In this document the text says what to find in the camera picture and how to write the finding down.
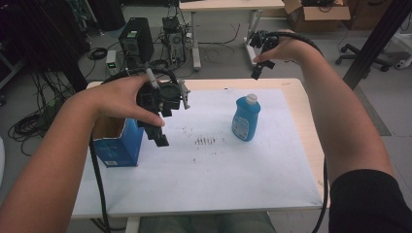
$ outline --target hand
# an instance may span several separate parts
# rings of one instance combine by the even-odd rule
[[[291,32],[291,30],[279,30],[283,32]],[[254,58],[254,62],[262,62],[270,59],[280,59],[286,61],[294,61],[297,64],[303,62],[312,52],[319,53],[310,45],[288,37],[280,37],[279,45],[269,51],[266,51]]]
[[[148,81],[147,76],[122,78],[86,89],[69,100],[79,102],[78,104],[89,104],[95,118],[135,118],[155,126],[163,126],[164,121],[160,116],[136,104],[137,92]]]

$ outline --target black marks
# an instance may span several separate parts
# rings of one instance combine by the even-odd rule
[[[203,137],[199,136],[197,139],[194,141],[195,145],[214,145],[216,143],[215,137]]]

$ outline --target black sleeve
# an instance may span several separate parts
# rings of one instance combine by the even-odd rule
[[[412,232],[412,212],[392,176],[356,170],[330,188],[329,232]]]

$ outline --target dish soap bottle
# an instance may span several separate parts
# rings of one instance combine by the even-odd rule
[[[237,110],[233,117],[232,131],[239,139],[249,142],[255,136],[260,104],[255,94],[248,94],[236,101]]]

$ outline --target table leg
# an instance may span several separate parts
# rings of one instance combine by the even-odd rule
[[[200,64],[200,53],[199,45],[197,42],[197,32],[196,32],[196,12],[191,12],[191,38],[193,40],[191,46],[191,54],[193,57],[193,69],[199,71],[202,67]]]
[[[138,233],[140,225],[139,216],[131,216],[127,219],[126,230],[124,233]]]
[[[256,65],[256,63],[252,61],[255,58],[256,54],[255,54],[254,49],[251,46],[249,46],[249,42],[251,41],[251,36],[253,35],[253,33],[255,33],[255,30],[258,27],[258,22],[260,21],[260,17],[262,13],[263,13],[263,10],[252,10],[251,11],[251,17],[249,19],[248,35],[246,38],[244,38],[246,50],[248,51],[248,55],[249,55],[252,66]]]

